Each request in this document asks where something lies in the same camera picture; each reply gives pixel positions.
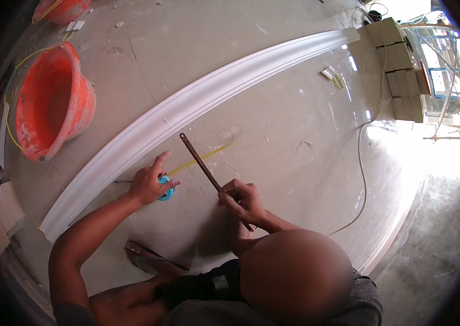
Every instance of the foot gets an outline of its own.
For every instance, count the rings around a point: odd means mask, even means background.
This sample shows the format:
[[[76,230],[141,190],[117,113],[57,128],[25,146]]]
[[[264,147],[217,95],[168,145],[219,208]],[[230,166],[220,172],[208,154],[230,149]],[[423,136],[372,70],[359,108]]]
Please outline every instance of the foot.
[[[156,256],[142,246],[138,246],[133,240],[125,244],[125,253],[130,262],[142,271],[154,275],[167,275],[169,277],[180,277],[185,275],[185,269],[166,258]]]

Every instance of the yellow wire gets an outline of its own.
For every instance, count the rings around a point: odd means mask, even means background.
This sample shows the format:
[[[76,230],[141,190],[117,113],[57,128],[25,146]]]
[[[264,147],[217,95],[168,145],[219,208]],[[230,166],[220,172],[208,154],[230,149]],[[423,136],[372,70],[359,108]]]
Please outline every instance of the yellow wire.
[[[31,23],[35,24],[35,23],[39,22],[40,20],[44,19],[45,16],[47,16],[47,15],[49,14],[49,12],[51,12],[54,8],[56,8],[56,6],[57,6],[58,4],[60,4],[62,1],[63,1],[63,0],[57,0],[57,1],[49,8],[49,10],[45,11],[45,13],[43,14],[43,16],[41,16],[40,19],[38,19],[37,21],[34,21],[34,14],[33,14],[32,18],[31,18]]]
[[[65,41],[69,41],[69,40],[70,40],[70,36],[72,36],[72,33],[74,33],[74,30],[70,31],[70,33],[67,32],[67,33],[64,35],[64,38],[62,39],[61,42],[63,43],[63,42],[65,42]]]
[[[33,53],[31,53],[30,55],[28,55],[24,60],[22,60],[22,62],[20,62],[17,66],[16,66],[16,69],[20,68],[23,63],[25,61],[27,61],[27,59],[29,59],[30,57],[32,57],[33,55],[37,54],[37,53],[40,53],[42,51],[45,51],[45,50],[48,50],[48,49],[52,49],[53,46],[49,47],[49,48],[43,48],[43,49],[39,49],[37,51],[34,51]],[[12,92],[11,94],[11,99],[14,99],[14,97],[16,96],[16,91],[17,89],[14,89],[14,91]],[[23,152],[23,147],[20,146],[20,144],[18,144],[18,142],[14,139],[14,137],[12,137],[12,132],[11,132],[11,128],[9,127],[9,112],[7,111],[7,94],[4,94],[4,114],[5,114],[5,126],[7,127],[7,131],[9,132],[9,136],[11,137],[11,140],[12,142]]]
[[[5,126],[7,127],[7,131],[9,132],[9,136],[11,137],[12,142],[23,152],[23,148],[14,140],[14,137],[12,137],[12,132],[11,128],[9,128],[9,112],[7,112],[7,102],[5,100],[5,95],[4,95],[4,114],[5,114]]]
[[[40,52],[42,52],[42,51],[45,51],[45,50],[47,50],[47,49],[52,49],[52,48],[54,48],[54,47],[53,47],[53,46],[50,46],[50,47],[48,47],[48,48],[43,48],[43,49],[39,49],[39,50],[37,50],[37,51],[34,51],[34,52],[31,53],[30,55],[28,55],[24,60],[22,60],[22,62],[20,62],[20,63],[18,64],[18,66],[16,66],[16,69],[20,68],[20,66],[23,65],[23,63],[24,63],[25,61],[27,61],[27,59],[29,59],[30,57],[32,57],[32,56],[35,55],[36,53],[40,53]]]
[[[210,153],[208,153],[208,154],[206,154],[206,155],[204,155],[204,156],[201,156],[201,160],[206,159],[206,158],[209,158],[209,157],[212,156],[213,154],[222,151],[223,149],[227,148],[227,147],[230,146],[230,145],[231,145],[231,143],[228,144],[228,145],[225,145],[225,146],[223,146],[223,147],[221,147],[221,148],[218,148],[218,149],[216,149],[215,151],[212,151],[212,152],[210,152]],[[172,172],[167,173],[167,175],[172,175],[172,174],[174,174],[174,173],[176,173],[176,172],[181,171],[181,170],[184,169],[185,167],[194,165],[195,163],[196,163],[195,160],[192,161],[192,162],[188,162],[187,164],[184,164],[184,165],[182,165],[182,166],[179,166],[178,168],[176,168],[176,169],[173,170]]]

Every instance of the curved molding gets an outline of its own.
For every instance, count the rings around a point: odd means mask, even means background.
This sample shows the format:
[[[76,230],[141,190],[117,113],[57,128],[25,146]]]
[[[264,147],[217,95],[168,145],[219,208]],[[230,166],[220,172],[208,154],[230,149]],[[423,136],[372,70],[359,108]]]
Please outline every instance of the curved molding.
[[[180,89],[126,127],[83,167],[47,213],[40,230],[54,243],[103,189],[182,127],[284,69],[359,40],[355,28],[301,37],[229,63]]]

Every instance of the bucket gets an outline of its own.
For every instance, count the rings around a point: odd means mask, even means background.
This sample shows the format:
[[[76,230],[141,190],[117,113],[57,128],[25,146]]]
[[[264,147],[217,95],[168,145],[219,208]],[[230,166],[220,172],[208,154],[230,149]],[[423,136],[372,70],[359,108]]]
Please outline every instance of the bucket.
[[[34,11],[33,22],[46,18],[60,26],[75,21],[90,6],[91,0],[61,0],[45,17],[43,15],[51,9],[58,0],[40,0]]]
[[[81,74],[80,60],[69,42],[41,53],[20,88],[16,135],[23,154],[46,162],[65,140],[82,134],[96,110],[96,94]]]

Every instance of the gray floor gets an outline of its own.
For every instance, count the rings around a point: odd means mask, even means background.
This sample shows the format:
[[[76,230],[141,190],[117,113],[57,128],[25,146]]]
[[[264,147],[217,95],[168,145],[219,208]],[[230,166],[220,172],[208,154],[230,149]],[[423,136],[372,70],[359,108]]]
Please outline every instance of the gray floor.
[[[428,324],[460,278],[460,166],[439,173],[435,160],[425,162],[431,168],[411,210],[370,274],[383,301],[383,325]]]

